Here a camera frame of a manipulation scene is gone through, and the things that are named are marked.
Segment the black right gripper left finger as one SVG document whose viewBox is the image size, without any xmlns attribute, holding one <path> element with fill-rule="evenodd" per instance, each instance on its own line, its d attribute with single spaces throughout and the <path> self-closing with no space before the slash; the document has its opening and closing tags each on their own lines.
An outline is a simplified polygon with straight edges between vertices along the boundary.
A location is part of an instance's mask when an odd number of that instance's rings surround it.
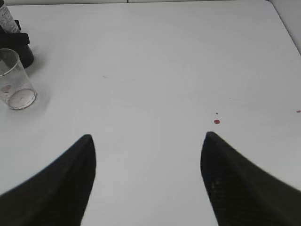
<svg viewBox="0 0 301 226">
<path fill-rule="evenodd" d="M 0 196 L 0 224 L 81 225 L 95 174 L 95 145 L 86 134 L 42 171 Z"/>
</svg>

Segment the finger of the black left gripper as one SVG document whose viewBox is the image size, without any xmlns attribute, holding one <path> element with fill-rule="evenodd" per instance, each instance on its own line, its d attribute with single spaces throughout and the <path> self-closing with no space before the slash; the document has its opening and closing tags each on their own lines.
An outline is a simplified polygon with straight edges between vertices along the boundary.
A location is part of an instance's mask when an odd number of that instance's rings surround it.
<svg viewBox="0 0 301 226">
<path fill-rule="evenodd" d="M 1 47 L 18 47 L 30 44 L 30 39 L 26 33 L 1 34 Z"/>
</svg>

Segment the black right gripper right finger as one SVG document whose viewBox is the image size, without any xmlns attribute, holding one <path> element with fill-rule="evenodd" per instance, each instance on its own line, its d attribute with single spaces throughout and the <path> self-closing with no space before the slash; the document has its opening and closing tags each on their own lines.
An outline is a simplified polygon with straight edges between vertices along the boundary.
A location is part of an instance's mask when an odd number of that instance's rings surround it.
<svg viewBox="0 0 301 226">
<path fill-rule="evenodd" d="M 253 164 L 214 132 L 206 133 L 200 171 L 218 225 L 301 224 L 301 192 Z"/>
</svg>

